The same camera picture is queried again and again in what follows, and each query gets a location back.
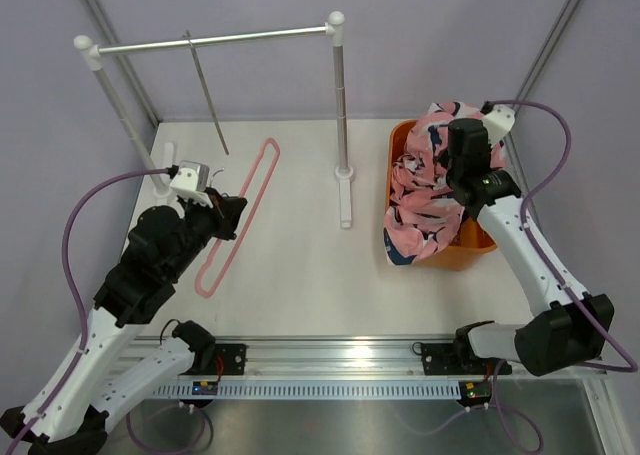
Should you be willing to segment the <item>pink hanger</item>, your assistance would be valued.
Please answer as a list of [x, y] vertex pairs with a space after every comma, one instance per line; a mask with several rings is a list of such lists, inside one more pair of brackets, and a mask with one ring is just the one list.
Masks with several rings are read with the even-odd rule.
[[[249, 189], [252, 185], [254, 185], [255, 178], [258, 175], [260, 167], [263, 165], [263, 160], [265, 159], [266, 155], [271, 155], [271, 158], [268, 167], [266, 168], [266, 171], [259, 183], [257, 192], [253, 196], [246, 198]], [[240, 190], [240, 197], [245, 199], [246, 204], [243, 207], [238, 223], [236, 224], [236, 236], [231, 241], [231, 248], [228, 251], [226, 259], [222, 263], [218, 274], [212, 280], [212, 283], [210, 285], [206, 285], [206, 277], [209, 271], [213, 268], [216, 256], [218, 255], [219, 250], [222, 246], [222, 241], [216, 240], [211, 250], [209, 251], [204, 263], [201, 265], [196, 274], [194, 290], [195, 293], [201, 298], [210, 299], [214, 296], [214, 294], [218, 291], [220, 285], [222, 284], [229, 269], [231, 268], [233, 262], [235, 261], [239, 249], [242, 247], [249, 229], [252, 226], [257, 211], [261, 206], [262, 200], [267, 192], [272, 177], [280, 161], [280, 156], [281, 148], [279, 143], [272, 137], [266, 138], [262, 142], [259, 152], [252, 162], [252, 165], [250, 166], [248, 174], [245, 177], [244, 183]]]

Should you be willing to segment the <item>grey metal hanger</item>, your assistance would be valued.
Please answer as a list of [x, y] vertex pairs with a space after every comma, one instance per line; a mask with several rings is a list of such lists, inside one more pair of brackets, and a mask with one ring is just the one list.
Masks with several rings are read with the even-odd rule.
[[195, 45], [193, 44], [193, 41], [192, 41], [191, 32], [188, 29], [185, 30], [184, 37], [189, 43], [189, 50], [190, 50], [191, 57], [192, 57], [192, 60], [193, 60], [193, 63], [194, 63], [194, 67], [195, 67], [195, 70], [196, 70], [196, 73], [197, 73], [197, 76], [198, 76], [198, 79], [199, 79], [199, 82], [200, 82], [200, 85], [201, 85], [201, 88], [202, 88], [202, 91], [203, 91], [203, 94], [204, 94], [204, 98], [205, 98], [205, 101], [206, 101], [206, 104], [207, 104], [207, 107], [208, 107], [208, 110], [209, 110], [209, 114], [210, 114], [211, 120], [214, 123], [214, 127], [215, 127], [216, 133], [218, 135], [220, 144], [222, 146], [223, 152], [224, 152], [224, 154], [226, 156], [229, 156], [230, 155], [230, 151], [229, 151], [228, 145], [226, 143], [226, 140], [224, 138], [224, 134], [223, 134], [221, 126], [220, 126], [220, 122], [219, 122], [219, 119], [218, 119], [218, 116], [217, 116], [217, 113], [216, 113], [214, 102], [213, 102], [213, 99], [211, 97], [211, 93], [210, 93], [209, 88], [208, 88], [206, 77], [205, 77], [205, 74], [204, 74], [204, 71], [203, 71], [203, 68], [202, 68], [202, 65], [201, 65], [197, 50], [196, 50]]

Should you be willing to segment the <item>pink shark print shorts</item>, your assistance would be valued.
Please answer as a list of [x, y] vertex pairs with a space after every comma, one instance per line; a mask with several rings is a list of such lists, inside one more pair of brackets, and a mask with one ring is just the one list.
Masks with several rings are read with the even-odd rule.
[[470, 218], [446, 184], [438, 157], [448, 147], [448, 125], [480, 119], [480, 109], [458, 101], [433, 103], [409, 132], [404, 153], [392, 165], [390, 206], [383, 217], [387, 262], [410, 266], [436, 255]]

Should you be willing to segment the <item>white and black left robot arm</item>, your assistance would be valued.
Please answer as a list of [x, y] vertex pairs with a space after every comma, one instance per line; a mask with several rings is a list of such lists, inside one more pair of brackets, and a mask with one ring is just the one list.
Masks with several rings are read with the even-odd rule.
[[182, 213], [160, 206], [140, 215], [94, 298], [86, 335], [37, 397], [2, 414], [2, 429], [29, 443], [30, 453], [96, 454], [115, 426], [160, 385], [178, 375], [222, 368], [214, 336], [188, 320], [136, 366], [107, 378], [209, 241], [235, 239], [246, 199], [212, 188], [205, 195], [207, 206], [183, 200]]

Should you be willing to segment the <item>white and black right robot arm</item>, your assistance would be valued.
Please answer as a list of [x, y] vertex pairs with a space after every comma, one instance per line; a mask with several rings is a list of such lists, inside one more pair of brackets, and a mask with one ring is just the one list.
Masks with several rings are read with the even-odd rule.
[[489, 358], [517, 362], [543, 376], [597, 359], [614, 307], [593, 296], [559, 261], [535, 222], [522, 211], [521, 191], [502, 169], [490, 165], [489, 134], [477, 119], [448, 126], [446, 181], [455, 200], [489, 234], [508, 262], [532, 314], [524, 325], [477, 322], [457, 330], [454, 363], [474, 372]]

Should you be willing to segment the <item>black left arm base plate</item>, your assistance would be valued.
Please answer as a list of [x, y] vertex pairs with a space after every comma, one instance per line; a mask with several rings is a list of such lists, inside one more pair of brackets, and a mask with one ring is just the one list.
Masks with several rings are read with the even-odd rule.
[[241, 376], [245, 373], [246, 355], [246, 344], [216, 344], [197, 352], [193, 365], [185, 375]]

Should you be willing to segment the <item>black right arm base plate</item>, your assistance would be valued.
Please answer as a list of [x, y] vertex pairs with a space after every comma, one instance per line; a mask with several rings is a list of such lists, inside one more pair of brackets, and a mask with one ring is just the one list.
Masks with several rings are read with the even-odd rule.
[[497, 358], [481, 358], [470, 348], [457, 341], [437, 343], [418, 342], [425, 375], [472, 375], [492, 374], [499, 363]]

